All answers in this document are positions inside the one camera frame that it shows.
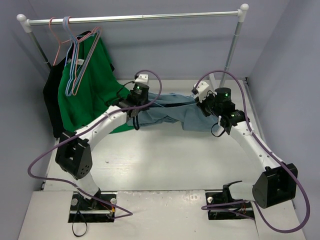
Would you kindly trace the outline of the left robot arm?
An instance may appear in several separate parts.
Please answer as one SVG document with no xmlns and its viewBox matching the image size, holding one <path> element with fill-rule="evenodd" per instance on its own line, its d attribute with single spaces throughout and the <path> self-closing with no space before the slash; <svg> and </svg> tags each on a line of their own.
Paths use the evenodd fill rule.
<svg viewBox="0 0 320 240">
<path fill-rule="evenodd" d="M 141 106 L 149 103 L 149 89 L 147 84 L 135 82 L 126 98 L 116 100 L 91 123 L 75 132 L 62 133 L 60 143 L 68 142 L 57 148 L 55 162 L 72 176 L 72 183 L 83 196 L 81 202 L 87 209 L 96 209 L 100 204 L 101 195 L 101 190 L 91 174 L 93 149 L 113 130 L 131 119 L 136 119 L 140 111 L 148 109 Z"/>
</svg>

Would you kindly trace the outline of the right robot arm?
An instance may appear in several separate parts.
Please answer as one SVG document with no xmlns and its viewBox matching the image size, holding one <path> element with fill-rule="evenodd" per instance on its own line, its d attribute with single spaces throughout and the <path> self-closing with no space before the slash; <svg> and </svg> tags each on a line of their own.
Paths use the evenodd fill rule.
<svg viewBox="0 0 320 240">
<path fill-rule="evenodd" d="M 263 209 L 294 199 L 296 182 L 272 158 L 270 150 L 258 143 L 261 138 L 253 135 L 252 124 L 246 122 L 245 113 L 232 102 L 231 89 L 221 87 L 211 91 L 209 85 L 202 83 L 192 92 L 202 113 L 206 117 L 217 117 L 217 125 L 242 147 L 260 173 L 256 182 L 248 186 L 252 192 L 251 199 Z"/>
</svg>

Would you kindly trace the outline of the light blue wire hanger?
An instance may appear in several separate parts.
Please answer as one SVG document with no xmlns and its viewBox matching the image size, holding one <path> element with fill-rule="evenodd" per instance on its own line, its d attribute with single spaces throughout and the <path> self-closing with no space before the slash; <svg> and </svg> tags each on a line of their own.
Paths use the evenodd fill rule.
<svg viewBox="0 0 320 240">
<path fill-rule="evenodd" d="M 194 105 L 196 102 L 190 95 L 177 93 L 161 94 L 154 102 L 155 106 L 163 108 L 181 107 L 185 105 Z"/>
</svg>

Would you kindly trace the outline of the blue-grey t-shirt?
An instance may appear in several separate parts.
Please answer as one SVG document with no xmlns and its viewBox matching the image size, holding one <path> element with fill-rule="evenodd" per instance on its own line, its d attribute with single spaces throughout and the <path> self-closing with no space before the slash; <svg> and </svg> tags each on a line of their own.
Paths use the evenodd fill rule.
<svg viewBox="0 0 320 240">
<path fill-rule="evenodd" d="M 177 107 L 160 107 L 154 105 L 149 110 L 138 114 L 139 126 L 151 126 L 162 123 L 181 123 L 184 131 L 216 132 L 219 130 L 217 117 L 210 115 L 205 117 L 195 104 Z"/>
</svg>

